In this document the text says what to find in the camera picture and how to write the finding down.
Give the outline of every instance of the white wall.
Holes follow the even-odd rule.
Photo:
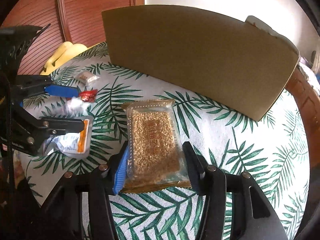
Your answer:
[[[254,15],[286,36],[310,60],[319,36],[295,0],[145,0],[146,4],[177,4],[198,7],[245,21]]]

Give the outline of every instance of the wooden furniture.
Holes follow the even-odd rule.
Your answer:
[[[320,97],[295,68],[286,89],[293,95],[306,131],[310,167],[320,163]]]
[[[19,0],[0,25],[51,24],[30,47],[18,71],[18,74],[39,74],[62,42],[90,47],[105,41],[101,11],[140,4],[144,0]]]

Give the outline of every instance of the cardboard box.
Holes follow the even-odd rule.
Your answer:
[[[102,19],[112,64],[198,92],[256,121],[299,59],[288,39],[255,17],[242,22],[199,8],[141,5],[103,11]]]

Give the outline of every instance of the table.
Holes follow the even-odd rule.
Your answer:
[[[190,141],[225,172],[248,171],[276,210],[289,239],[293,239],[308,196],[308,144],[293,96],[284,90],[259,122],[210,98],[110,63],[108,46],[100,43],[51,74],[57,84],[85,87],[74,77],[82,70],[100,76],[94,84],[97,100],[88,110],[94,116],[90,155],[76,160],[58,152],[47,157],[20,154],[22,166],[37,201],[42,204],[66,171],[90,172],[120,151],[126,140],[126,116],[120,105],[133,100],[175,99],[174,111],[181,141]],[[51,116],[65,98],[42,95],[24,101],[35,117]],[[111,196],[120,239],[194,239],[204,197],[193,190],[168,188],[143,194]],[[230,235],[231,195],[227,197],[224,239]],[[86,235],[89,227],[85,226]]]

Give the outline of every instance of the screw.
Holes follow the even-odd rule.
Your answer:
[[[71,171],[67,171],[63,176],[68,179],[68,178],[71,178],[72,175],[73,173]]]
[[[33,138],[33,137],[28,137],[27,138],[27,142],[29,143],[29,144],[34,144],[35,143],[35,139]]]
[[[250,173],[247,171],[242,172],[242,176],[244,176],[246,179],[251,177]]]
[[[208,171],[215,171],[216,169],[217,169],[217,167],[214,166],[214,165],[208,165],[208,166],[207,166],[207,170],[208,170]]]
[[[99,170],[101,170],[101,171],[105,171],[107,168],[108,168],[108,165],[106,165],[106,164],[101,164],[99,166]]]

